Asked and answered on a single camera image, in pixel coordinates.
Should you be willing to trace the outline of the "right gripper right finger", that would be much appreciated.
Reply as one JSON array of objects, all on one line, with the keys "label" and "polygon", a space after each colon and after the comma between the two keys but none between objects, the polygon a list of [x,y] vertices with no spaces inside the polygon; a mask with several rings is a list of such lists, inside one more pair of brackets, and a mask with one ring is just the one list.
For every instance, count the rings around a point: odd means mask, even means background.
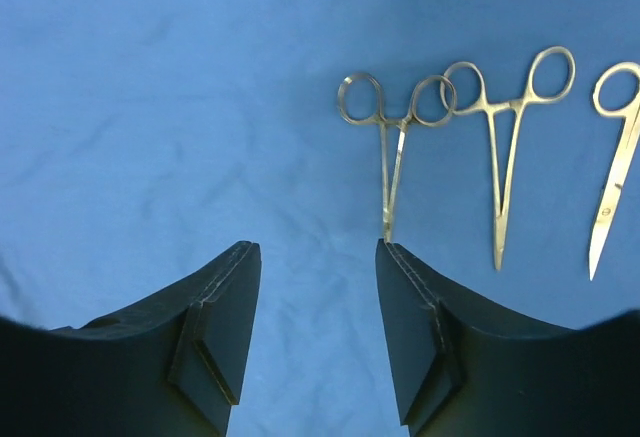
[{"label": "right gripper right finger", "polygon": [[380,242],[376,277],[413,436],[635,436],[639,314],[572,330],[499,305]]}]

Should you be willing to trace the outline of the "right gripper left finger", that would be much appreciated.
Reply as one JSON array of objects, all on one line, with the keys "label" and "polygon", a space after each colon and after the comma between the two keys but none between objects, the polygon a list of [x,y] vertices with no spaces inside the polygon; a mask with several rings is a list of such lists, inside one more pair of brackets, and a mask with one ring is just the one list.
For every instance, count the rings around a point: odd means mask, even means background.
[{"label": "right gripper left finger", "polygon": [[5,436],[223,436],[242,391],[261,276],[240,241],[80,328],[1,322]]}]

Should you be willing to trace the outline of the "blue surgical wrap cloth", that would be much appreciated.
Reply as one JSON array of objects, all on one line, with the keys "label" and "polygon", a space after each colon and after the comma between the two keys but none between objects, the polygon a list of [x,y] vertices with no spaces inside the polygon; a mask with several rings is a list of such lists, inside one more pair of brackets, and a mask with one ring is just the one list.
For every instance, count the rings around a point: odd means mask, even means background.
[{"label": "blue surgical wrap cloth", "polygon": [[386,110],[451,63],[518,97],[563,45],[571,92],[523,117],[501,270],[490,153],[513,117],[406,140],[394,238],[516,311],[582,327],[639,304],[639,171],[590,276],[620,123],[591,95],[639,57],[639,0],[1,0],[1,310],[78,326],[239,240],[262,249],[233,436],[400,436],[378,304],[378,130],[336,108],[367,71]]}]

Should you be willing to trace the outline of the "steel scissors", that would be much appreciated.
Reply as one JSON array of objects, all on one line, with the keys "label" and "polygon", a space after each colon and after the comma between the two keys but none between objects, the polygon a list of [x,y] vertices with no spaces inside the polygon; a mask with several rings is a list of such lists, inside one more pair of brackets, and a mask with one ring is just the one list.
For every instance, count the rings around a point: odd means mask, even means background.
[{"label": "steel scissors", "polygon": [[636,85],[633,98],[617,109],[606,109],[600,101],[604,84],[618,73],[628,73],[636,78],[636,82],[639,82],[639,64],[621,62],[609,67],[599,77],[592,94],[594,108],[601,117],[619,118],[623,120],[623,124],[592,226],[588,252],[590,280],[593,280],[596,275],[597,266],[612,227],[622,189],[639,143],[639,85]]}]

